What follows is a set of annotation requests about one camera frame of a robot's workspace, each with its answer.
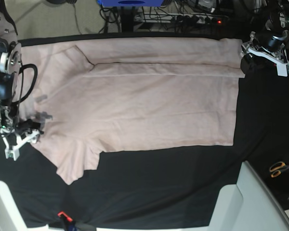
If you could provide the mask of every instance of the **red clip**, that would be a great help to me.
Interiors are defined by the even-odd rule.
[[[61,211],[60,213],[58,213],[58,216],[61,217],[61,215],[65,216],[68,222],[72,222],[73,219],[70,218],[65,212]]]

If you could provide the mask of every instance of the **beige floor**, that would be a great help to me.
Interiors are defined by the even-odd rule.
[[[16,23],[18,39],[77,35],[75,9],[71,4],[54,5],[46,0],[5,0]],[[79,0],[76,16],[82,34],[97,33],[104,21],[95,0]]]

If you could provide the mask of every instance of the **black table surface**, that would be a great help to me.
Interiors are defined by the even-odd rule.
[[[102,228],[175,229],[208,226],[219,190],[235,184],[249,160],[284,209],[289,172],[272,179],[268,168],[289,164],[289,77],[275,69],[239,81],[234,146],[194,146],[102,153],[98,170],[67,186],[56,167],[29,144],[14,162],[0,139],[0,180],[10,187],[28,227],[75,220]]]

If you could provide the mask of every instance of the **scissors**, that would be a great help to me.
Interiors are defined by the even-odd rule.
[[[287,170],[289,170],[289,165],[286,165],[283,161],[279,161],[270,167],[271,177],[278,177],[280,174]]]

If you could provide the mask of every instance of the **blue box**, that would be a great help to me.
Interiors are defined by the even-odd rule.
[[[105,7],[113,6],[161,6],[164,0],[99,0],[99,3]]]

